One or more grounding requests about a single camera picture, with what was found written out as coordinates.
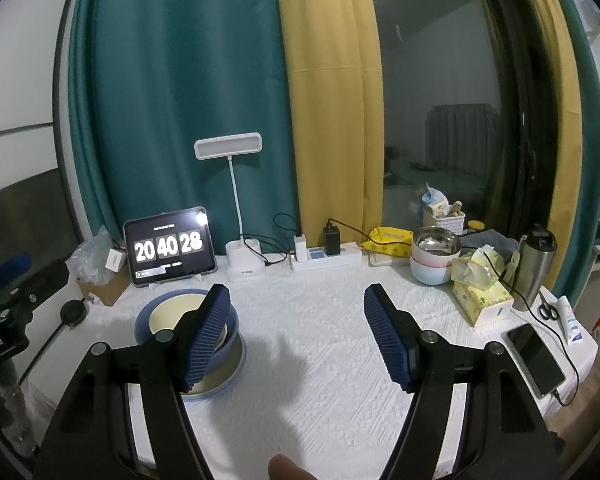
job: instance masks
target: black charger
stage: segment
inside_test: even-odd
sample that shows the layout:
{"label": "black charger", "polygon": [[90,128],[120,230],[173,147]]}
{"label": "black charger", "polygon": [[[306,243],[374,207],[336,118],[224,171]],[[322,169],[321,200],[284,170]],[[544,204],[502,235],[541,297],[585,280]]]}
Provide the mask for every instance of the black charger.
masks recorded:
{"label": "black charger", "polygon": [[340,254],[340,230],[332,225],[331,221],[328,221],[322,229],[322,234],[324,236],[324,253],[327,256]]}

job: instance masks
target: blue gripper pad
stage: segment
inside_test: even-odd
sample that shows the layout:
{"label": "blue gripper pad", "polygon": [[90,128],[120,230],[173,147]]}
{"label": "blue gripper pad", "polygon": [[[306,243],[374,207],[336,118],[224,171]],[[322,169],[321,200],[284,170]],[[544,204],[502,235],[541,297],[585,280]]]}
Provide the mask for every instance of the blue gripper pad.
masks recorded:
{"label": "blue gripper pad", "polygon": [[403,390],[407,390],[412,382],[409,373],[409,353],[387,313],[396,310],[394,304],[389,300],[382,285],[376,283],[366,288],[364,305],[366,321],[374,334],[391,380],[400,384]]}
{"label": "blue gripper pad", "polygon": [[180,318],[174,332],[178,336],[179,352],[186,359],[182,375],[182,391],[188,392],[200,382],[206,372],[222,328],[229,317],[229,289],[216,283],[206,294],[199,309]]}

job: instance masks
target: glass window pane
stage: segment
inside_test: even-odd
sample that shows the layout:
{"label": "glass window pane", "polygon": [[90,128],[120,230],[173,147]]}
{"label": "glass window pane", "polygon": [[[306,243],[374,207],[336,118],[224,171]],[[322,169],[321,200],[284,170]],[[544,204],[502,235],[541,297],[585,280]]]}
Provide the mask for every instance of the glass window pane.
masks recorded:
{"label": "glass window pane", "polygon": [[384,225],[415,229],[426,184],[486,221],[505,128],[482,0],[374,0],[384,78]]}

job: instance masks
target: scissors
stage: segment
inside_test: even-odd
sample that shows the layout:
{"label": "scissors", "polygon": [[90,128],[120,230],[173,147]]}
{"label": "scissors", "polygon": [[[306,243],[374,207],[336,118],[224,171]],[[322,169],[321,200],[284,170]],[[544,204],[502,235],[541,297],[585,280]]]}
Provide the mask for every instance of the scissors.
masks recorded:
{"label": "scissors", "polygon": [[546,300],[542,291],[540,291],[540,298],[542,299],[542,304],[538,307],[538,314],[540,314],[540,317],[545,321],[549,321],[550,319],[558,321],[560,319],[558,310]]}

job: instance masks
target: yellow wet wipes packet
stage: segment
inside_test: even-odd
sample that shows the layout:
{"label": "yellow wet wipes packet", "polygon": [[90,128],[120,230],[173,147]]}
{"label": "yellow wet wipes packet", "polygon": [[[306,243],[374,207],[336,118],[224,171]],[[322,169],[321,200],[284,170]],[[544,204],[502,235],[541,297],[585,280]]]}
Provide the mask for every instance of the yellow wet wipes packet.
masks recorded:
{"label": "yellow wet wipes packet", "polygon": [[[369,238],[362,244],[368,251],[376,253],[388,254],[389,256],[403,256],[408,258],[411,256],[411,239],[413,232],[395,227],[376,227],[369,233]],[[379,245],[387,242],[403,242],[401,244]]]}

